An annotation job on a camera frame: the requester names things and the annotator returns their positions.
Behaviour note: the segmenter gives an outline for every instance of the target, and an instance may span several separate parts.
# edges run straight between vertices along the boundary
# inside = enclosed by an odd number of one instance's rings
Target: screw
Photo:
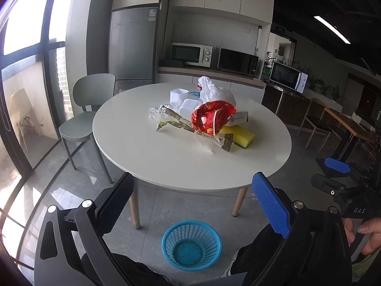
[[[82,202],[82,206],[85,208],[91,206],[91,204],[93,204],[91,200],[85,200]]]
[[[338,212],[337,207],[335,207],[335,206],[331,206],[331,207],[330,207],[330,212],[331,212],[332,214],[337,214],[337,212]]]
[[[294,202],[294,208],[296,208],[296,209],[302,209],[303,207],[304,207],[303,202],[300,202],[300,201],[295,201]]]
[[[56,208],[57,207],[55,205],[51,205],[51,206],[48,207],[48,212],[49,213],[53,213],[56,210]]]

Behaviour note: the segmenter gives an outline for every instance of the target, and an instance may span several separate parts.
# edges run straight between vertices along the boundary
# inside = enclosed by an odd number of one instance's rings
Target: refrigerator door
[[[154,78],[157,7],[112,12],[109,68],[117,80]]]

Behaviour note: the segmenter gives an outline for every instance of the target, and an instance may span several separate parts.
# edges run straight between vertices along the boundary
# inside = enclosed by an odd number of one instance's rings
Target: refrigerator
[[[111,15],[109,72],[115,94],[153,84],[157,7],[116,10]]]

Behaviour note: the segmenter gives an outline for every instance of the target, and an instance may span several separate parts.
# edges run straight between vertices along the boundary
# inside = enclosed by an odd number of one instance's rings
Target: ceiling
[[[345,44],[314,16],[344,35]],[[381,74],[381,0],[274,0],[273,22],[306,37],[336,58]]]

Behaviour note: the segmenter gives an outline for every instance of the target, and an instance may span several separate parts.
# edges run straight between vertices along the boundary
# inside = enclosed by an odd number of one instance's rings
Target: cardboard box
[[[226,123],[225,126],[231,127],[231,126],[239,125],[248,121],[249,121],[248,112],[236,112],[235,114],[233,114],[232,118],[230,118],[230,120]]]

